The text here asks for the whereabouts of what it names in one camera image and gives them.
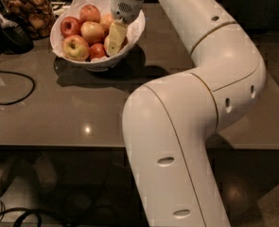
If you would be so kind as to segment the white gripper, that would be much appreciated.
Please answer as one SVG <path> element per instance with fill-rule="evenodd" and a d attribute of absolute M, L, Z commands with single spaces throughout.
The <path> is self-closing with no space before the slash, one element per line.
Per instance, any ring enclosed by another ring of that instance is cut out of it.
<path fill-rule="evenodd" d="M 143 7 L 143 1 L 110 0 L 111 14 L 115 21 L 111 24 L 108 36 L 107 54 L 116 55 L 124 43 L 128 25 L 134 22 Z"/>

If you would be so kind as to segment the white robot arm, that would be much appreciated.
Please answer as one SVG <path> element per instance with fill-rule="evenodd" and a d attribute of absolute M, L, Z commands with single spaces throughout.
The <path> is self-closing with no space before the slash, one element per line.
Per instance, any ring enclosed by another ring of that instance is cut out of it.
<path fill-rule="evenodd" d="M 151 80 L 127 99 L 122 128 L 149 227 L 230 227 L 207 139 L 243 117 L 266 82 L 250 37 L 216 0 L 158 0 L 194 66 Z M 111 0 L 131 23 L 144 0 Z"/>

